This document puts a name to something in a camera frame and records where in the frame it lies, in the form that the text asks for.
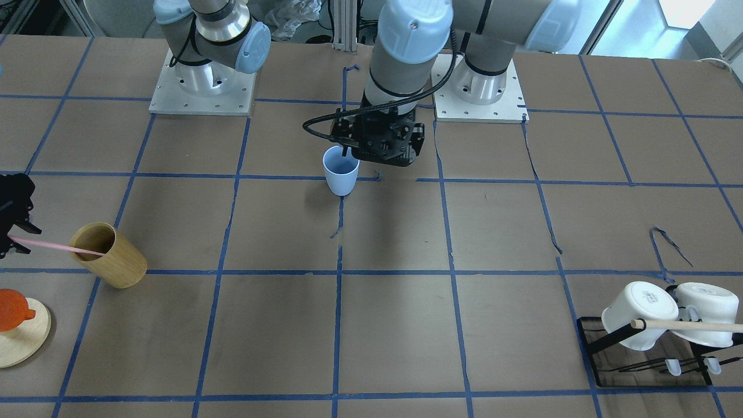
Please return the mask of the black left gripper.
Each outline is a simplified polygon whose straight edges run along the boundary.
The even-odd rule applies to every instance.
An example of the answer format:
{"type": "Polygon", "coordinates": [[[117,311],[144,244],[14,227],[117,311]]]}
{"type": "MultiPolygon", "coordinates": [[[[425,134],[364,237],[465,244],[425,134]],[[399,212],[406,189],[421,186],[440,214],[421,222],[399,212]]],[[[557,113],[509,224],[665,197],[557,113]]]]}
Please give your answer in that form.
{"type": "Polygon", "coordinates": [[[377,164],[408,167],[420,155],[425,126],[416,122],[416,111],[405,114],[374,111],[357,116],[334,115],[331,136],[340,140],[342,157],[377,164]]]}

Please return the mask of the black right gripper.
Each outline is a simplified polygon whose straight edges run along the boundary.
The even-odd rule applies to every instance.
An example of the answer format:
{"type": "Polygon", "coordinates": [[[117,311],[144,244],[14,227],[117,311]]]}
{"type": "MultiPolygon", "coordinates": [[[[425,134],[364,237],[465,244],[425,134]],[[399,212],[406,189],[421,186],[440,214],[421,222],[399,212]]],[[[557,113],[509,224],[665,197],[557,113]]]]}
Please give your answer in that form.
{"type": "Polygon", "coordinates": [[[31,196],[35,183],[27,174],[1,175],[1,255],[7,253],[30,254],[23,244],[11,241],[9,233],[13,226],[40,235],[42,230],[30,222],[30,211],[34,209],[31,196]]]}

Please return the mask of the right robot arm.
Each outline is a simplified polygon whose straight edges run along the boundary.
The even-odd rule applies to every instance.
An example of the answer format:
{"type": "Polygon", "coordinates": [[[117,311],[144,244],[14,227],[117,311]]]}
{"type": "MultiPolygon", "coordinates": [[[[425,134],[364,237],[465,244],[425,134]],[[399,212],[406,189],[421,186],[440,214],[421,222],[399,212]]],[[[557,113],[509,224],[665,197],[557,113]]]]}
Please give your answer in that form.
{"type": "MultiPolygon", "coordinates": [[[[153,11],[169,42],[172,55],[167,66],[183,74],[183,91],[193,97],[224,95],[227,89],[216,71],[226,70],[230,76],[254,74],[269,55],[270,30],[253,19],[246,1],[156,1],[153,11]]],[[[42,233],[30,219],[34,192],[29,175],[2,175],[2,256],[29,254],[30,246],[48,246],[12,234],[13,228],[29,235],[42,233]]]]}

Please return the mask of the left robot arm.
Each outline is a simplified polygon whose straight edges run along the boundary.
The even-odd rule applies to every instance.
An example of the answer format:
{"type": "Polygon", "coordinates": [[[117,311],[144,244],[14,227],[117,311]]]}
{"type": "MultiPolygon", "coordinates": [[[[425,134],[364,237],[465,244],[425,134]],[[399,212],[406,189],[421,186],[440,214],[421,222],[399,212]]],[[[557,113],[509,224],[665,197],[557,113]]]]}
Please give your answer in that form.
{"type": "Polygon", "coordinates": [[[425,141],[419,100],[451,85],[467,103],[498,102],[515,50],[561,50],[581,8],[579,1],[385,2],[360,109],[337,109],[331,141],[358,160],[411,165],[425,141]]]}

